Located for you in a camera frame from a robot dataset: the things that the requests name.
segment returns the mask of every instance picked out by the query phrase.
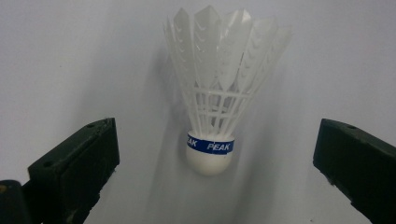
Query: shuttlecock cork base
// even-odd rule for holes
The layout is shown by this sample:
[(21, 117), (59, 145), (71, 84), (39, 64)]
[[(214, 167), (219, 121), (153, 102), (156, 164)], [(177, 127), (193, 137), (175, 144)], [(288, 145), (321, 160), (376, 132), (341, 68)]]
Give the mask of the shuttlecock cork base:
[(190, 167), (201, 175), (218, 175), (230, 164), (233, 156), (233, 137), (225, 140), (198, 138), (189, 132), (186, 155)]
[(217, 175), (230, 164), (233, 130), (290, 40), (276, 19), (254, 19), (244, 9), (220, 16), (206, 7), (181, 8), (164, 28), (169, 54), (188, 109), (191, 168)]

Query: badminton shuttlecock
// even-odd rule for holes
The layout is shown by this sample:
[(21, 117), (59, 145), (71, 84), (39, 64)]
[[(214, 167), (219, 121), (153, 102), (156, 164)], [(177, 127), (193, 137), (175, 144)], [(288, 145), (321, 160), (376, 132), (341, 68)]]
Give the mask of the badminton shuttlecock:
[(224, 17), (212, 7), (194, 15), (181, 8), (164, 32), (188, 108), (187, 160), (203, 175), (221, 173), (233, 155), (233, 130), (290, 40), (276, 19), (244, 10)]

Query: blue band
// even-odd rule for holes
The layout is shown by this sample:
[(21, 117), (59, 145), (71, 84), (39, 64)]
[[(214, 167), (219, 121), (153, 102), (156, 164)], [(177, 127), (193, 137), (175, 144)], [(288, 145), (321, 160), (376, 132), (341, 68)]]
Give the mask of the blue band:
[(233, 141), (213, 142), (194, 138), (191, 135), (189, 135), (189, 140), (187, 140), (187, 146), (200, 152), (216, 155), (227, 155), (233, 151)]

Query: white wall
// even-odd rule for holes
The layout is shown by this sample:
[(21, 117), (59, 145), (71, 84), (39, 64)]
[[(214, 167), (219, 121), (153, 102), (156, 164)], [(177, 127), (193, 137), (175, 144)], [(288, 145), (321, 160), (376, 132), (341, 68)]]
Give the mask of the white wall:
[[(166, 16), (213, 5), (276, 15), (293, 39), (237, 127), (229, 170), (186, 165)], [(86, 223), (369, 223), (312, 165), (320, 119), (396, 145), (396, 2), (1, 1), (0, 179), (115, 117), (121, 165)]]

